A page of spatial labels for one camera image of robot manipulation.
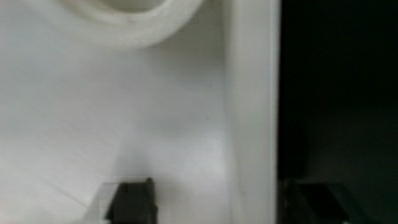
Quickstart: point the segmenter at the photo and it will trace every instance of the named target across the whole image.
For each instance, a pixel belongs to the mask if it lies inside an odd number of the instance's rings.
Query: white wall
[[[161,223],[227,223],[219,3],[138,52],[0,1],[0,223],[70,223],[102,181],[152,176]]]

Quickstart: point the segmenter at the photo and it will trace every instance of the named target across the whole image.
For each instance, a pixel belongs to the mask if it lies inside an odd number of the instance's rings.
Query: white surface
[[[152,176],[161,224],[227,215],[219,4],[166,42],[106,52],[0,1],[0,223],[74,222],[97,187]]]
[[[232,223],[275,224],[278,0],[227,12]]]
[[[118,10],[120,3],[109,5],[102,0],[20,1],[65,34],[116,49],[159,43],[186,24],[202,3],[202,0],[164,0],[145,11],[127,12]]]

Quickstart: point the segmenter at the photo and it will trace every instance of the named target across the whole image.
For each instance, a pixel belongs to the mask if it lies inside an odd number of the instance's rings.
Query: black object
[[[155,224],[154,182],[122,183],[106,213],[109,224]]]
[[[283,224],[374,224],[340,184],[285,184]]]

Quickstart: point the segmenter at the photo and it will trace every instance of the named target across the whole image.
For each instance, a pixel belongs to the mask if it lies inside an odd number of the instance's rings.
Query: curved white object
[[[125,12],[100,0],[22,1],[65,33],[113,48],[143,48],[159,43],[182,27],[202,3],[202,0],[164,0],[148,11]]]

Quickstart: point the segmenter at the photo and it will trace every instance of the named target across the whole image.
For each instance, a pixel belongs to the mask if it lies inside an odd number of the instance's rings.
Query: vertical edge
[[[230,219],[276,223],[280,0],[225,0]]]

